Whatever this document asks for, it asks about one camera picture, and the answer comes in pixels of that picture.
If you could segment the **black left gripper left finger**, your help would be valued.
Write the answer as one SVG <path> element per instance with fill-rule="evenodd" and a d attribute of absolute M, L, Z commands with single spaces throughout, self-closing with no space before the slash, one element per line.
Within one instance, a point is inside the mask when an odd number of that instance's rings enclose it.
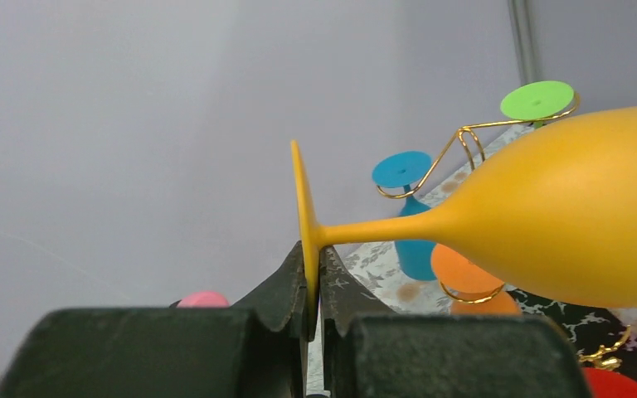
<path fill-rule="evenodd" d="M 227 308 L 65 308 L 27 334 L 0 397 L 302 397 L 300 245 Z"/>

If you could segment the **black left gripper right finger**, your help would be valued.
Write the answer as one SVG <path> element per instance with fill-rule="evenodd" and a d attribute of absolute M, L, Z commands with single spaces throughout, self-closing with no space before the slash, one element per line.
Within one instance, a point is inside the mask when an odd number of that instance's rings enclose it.
<path fill-rule="evenodd" d="M 324 385 L 333 397 L 587 397 L 562 330 L 532 315 L 397 313 L 333 247 L 318 268 Z"/>

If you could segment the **orange plastic wine glass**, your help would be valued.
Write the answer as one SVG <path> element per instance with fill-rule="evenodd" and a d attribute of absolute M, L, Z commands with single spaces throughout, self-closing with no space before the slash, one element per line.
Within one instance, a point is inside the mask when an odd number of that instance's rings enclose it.
<path fill-rule="evenodd" d="M 450 298 L 454 315 L 521 315 L 506 284 L 451 248 L 438 244 L 431 254 L 441 290 Z"/>

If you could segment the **blue plastic wine glass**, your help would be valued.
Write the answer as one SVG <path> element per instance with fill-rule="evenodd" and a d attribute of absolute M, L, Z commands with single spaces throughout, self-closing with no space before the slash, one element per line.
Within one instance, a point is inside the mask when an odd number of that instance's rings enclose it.
<path fill-rule="evenodd" d="M 407 151 L 381 160 L 372 170 L 372 180 L 381 188 L 402 188 L 406 193 L 430 169 L 427 153 Z M 431 268 L 431 254 L 435 243 L 428 240 L 396 240 L 394 242 L 401 271 L 411 279 L 436 280 Z"/>

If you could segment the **red plastic wine glass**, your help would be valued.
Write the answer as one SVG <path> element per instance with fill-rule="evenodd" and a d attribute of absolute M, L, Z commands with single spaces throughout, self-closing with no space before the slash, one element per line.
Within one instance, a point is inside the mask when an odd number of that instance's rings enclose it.
<path fill-rule="evenodd" d="M 637 382 L 614 371 L 583 368 L 594 398 L 637 398 Z"/>

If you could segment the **yellow plastic wine glass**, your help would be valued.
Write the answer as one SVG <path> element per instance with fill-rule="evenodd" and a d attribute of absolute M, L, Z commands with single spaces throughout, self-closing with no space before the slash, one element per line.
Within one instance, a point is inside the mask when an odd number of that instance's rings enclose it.
<path fill-rule="evenodd" d="M 516 139 L 439 205 L 414 216 L 323 226 L 290 144 L 309 311 L 329 245 L 431 240 L 530 293 L 637 308 L 637 106 L 579 114 Z"/>

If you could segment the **green plastic wine glass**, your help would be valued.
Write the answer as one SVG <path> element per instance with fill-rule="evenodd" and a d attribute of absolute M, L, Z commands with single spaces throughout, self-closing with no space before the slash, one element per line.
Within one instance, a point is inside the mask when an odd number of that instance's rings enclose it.
<path fill-rule="evenodd" d="M 523 85 L 507 94 L 500 102 L 500 111 L 510 119 L 523 120 L 535 129 L 565 114 L 575 103 L 576 92 L 559 80 L 541 80 Z"/>

